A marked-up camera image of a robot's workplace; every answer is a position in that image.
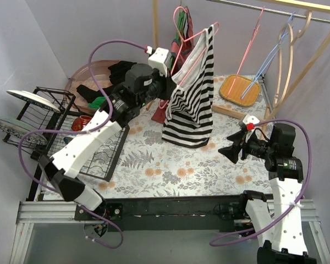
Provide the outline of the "black white striped tank top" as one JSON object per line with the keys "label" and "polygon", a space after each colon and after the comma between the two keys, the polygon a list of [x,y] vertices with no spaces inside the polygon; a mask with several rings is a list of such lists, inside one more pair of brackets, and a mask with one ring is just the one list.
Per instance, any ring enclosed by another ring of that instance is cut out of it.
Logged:
{"label": "black white striped tank top", "polygon": [[215,25],[203,30],[194,49],[172,76],[177,85],[166,109],[162,140],[197,149],[206,146],[213,130]]}

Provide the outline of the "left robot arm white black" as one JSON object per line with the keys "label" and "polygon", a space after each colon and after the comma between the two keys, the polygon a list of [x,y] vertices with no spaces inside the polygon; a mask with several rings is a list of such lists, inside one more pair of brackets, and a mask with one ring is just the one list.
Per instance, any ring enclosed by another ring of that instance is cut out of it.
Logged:
{"label": "left robot arm white black", "polygon": [[51,157],[39,159],[41,169],[56,192],[65,201],[82,205],[92,219],[102,219],[106,202],[78,178],[82,166],[110,137],[137,117],[143,106],[156,98],[164,99],[174,88],[175,83],[164,63],[134,64],[81,133]]}

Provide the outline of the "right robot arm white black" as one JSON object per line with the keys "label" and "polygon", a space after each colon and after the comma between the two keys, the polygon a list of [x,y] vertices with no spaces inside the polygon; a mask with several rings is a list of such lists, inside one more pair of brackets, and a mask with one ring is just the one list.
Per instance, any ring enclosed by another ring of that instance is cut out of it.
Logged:
{"label": "right robot arm white black", "polygon": [[231,162],[251,155],[264,160],[273,192],[274,214],[261,192],[247,190],[240,196],[238,213],[250,218],[258,238],[257,263],[316,263],[304,240],[300,199],[307,183],[301,160],[293,156],[295,128],[276,123],[270,138],[261,140],[254,124],[227,137],[232,145],[219,149]]}

